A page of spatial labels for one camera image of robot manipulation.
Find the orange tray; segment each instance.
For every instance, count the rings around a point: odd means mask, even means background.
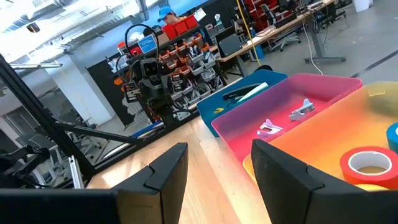
[[[340,157],[361,146],[388,148],[386,131],[398,118],[398,82],[377,82],[353,92],[270,142],[301,161],[344,180]],[[254,179],[251,157],[243,166]]]

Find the small metal part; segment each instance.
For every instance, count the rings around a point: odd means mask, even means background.
[[[304,99],[303,106],[289,114],[289,118],[291,121],[297,121],[313,110],[315,110],[315,105],[309,99]]]
[[[260,130],[257,131],[257,135],[261,138],[268,137],[269,135],[275,134],[282,130],[283,128],[273,125],[270,119],[266,119],[260,126]]]

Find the red bin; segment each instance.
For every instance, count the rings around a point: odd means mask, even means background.
[[[195,19],[195,16],[191,15],[188,16],[185,20],[185,24],[187,25],[188,29],[193,29],[199,26],[198,21]]]
[[[183,33],[185,33],[186,31],[188,31],[188,27],[185,23],[185,20],[181,20],[180,22],[175,23],[173,26],[177,33],[177,36],[180,36]]]
[[[163,32],[167,34],[167,37],[169,37],[170,40],[177,37],[177,33],[175,32],[173,25],[163,26]]]

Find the wooden table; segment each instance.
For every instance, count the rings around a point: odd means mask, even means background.
[[[179,127],[94,176],[92,189],[108,189],[132,176],[177,142],[188,143],[188,179],[180,223],[271,224],[257,186],[201,118]]]
[[[319,10],[319,9],[321,9],[321,8],[331,4],[331,3],[334,3],[334,0],[322,0],[322,1],[323,1],[323,4],[321,6],[318,6],[316,8],[316,10]],[[267,40],[279,35],[283,31],[285,31],[287,29],[291,29],[294,26],[297,26],[298,24],[302,23],[306,19],[306,17],[310,16],[311,13],[312,12],[306,12],[305,14],[301,14],[301,15],[297,16],[297,18],[295,20],[293,20],[291,22],[288,22],[287,24],[285,24],[284,26],[282,26],[282,27],[280,27],[278,29],[276,29],[274,26],[271,26],[270,28],[268,28],[268,29],[266,29],[264,31],[261,31],[260,33],[257,34],[260,37],[255,36],[252,39],[252,42],[253,42],[254,46],[262,44],[262,43],[266,42]],[[308,26],[309,27],[313,27],[312,19],[308,20]],[[312,42],[313,42],[314,47],[315,47],[314,54],[317,55],[316,57],[313,57],[314,62],[315,61],[317,61],[317,62],[326,61],[326,60],[327,61],[330,61],[330,60],[333,60],[333,61],[334,60],[345,61],[344,57],[325,57],[324,56],[324,52],[323,52],[323,46],[321,45],[322,41],[318,39],[319,38],[318,35],[315,34],[312,31],[313,29],[310,29],[310,30],[311,30],[310,33],[311,33],[311,36],[312,36]],[[244,46],[242,46],[242,48],[239,51],[237,51],[237,52],[235,52],[235,53],[233,53],[233,54],[231,54],[231,55],[229,55],[227,57],[220,57],[220,58],[216,59],[216,61],[217,62],[227,62],[228,60],[231,60],[232,58],[236,58],[237,61],[238,61],[238,68],[239,68],[239,71],[241,72],[241,75],[242,76],[247,76],[248,73],[246,71],[246,68],[244,67],[244,63],[243,63],[242,59],[240,57],[238,57],[238,56],[241,55],[241,54],[244,54],[248,50],[252,50],[252,44],[251,44],[252,42],[249,40]],[[307,63],[310,61],[310,59],[308,59],[308,58],[305,58],[304,60]]]

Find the blue tray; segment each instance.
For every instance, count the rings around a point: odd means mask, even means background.
[[[211,133],[215,137],[218,137],[217,132],[214,130],[214,128],[211,126],[211,122],[216,119],[217,117],[221,116],[222,114],[225,114],[227,111],[230,111],[234,107],[238,106],[244,101],[247,101],[248,99],[258,95],[259,93],[267,90],[270,86],[275,85],[276,83],[279,83],[280,81],[284,80],[287,78],[286,74],[283,73],[278,73],[278,72],[272,72],[268,70],[258,70],[255,71],[253,74],[248,75],[238,82],[234,83],[233,85],[215,93],[214,95],[209,96],[208,98],[202,100],[197,104],[200,116],[202,120],[205,122],[206,126],[210,129]],[[227,101],[223,100],[223,95],[225,93],[231,92],[233,90],[237,90],[238,88],[242,88],[247,85],[252,85],[255,83],[263,83],[266,82],[268,84],[268,87],[263,89],[262,91],[257,92],[256,94],[252,95],[250,98],[245,99],[244,101],[241,101],[239,103],[235,104],[228,104]],[[217,108],[223,108],[224,110],[218,114],[214,114],[214,111]]]

